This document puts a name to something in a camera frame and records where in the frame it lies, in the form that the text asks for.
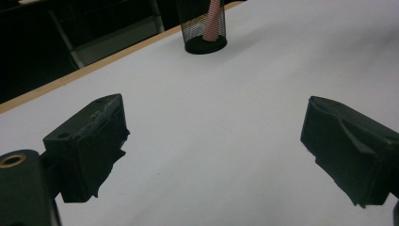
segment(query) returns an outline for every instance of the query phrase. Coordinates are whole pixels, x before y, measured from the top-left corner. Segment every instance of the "black cylinder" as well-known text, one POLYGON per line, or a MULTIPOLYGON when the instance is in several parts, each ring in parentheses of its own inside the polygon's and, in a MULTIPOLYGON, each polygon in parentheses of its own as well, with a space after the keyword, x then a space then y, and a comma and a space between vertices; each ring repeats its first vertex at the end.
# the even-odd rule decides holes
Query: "black cylinder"
POLYGON ((227 45, 223 0, 177 0, 184 48, 190 54, 210 54, 227 45))

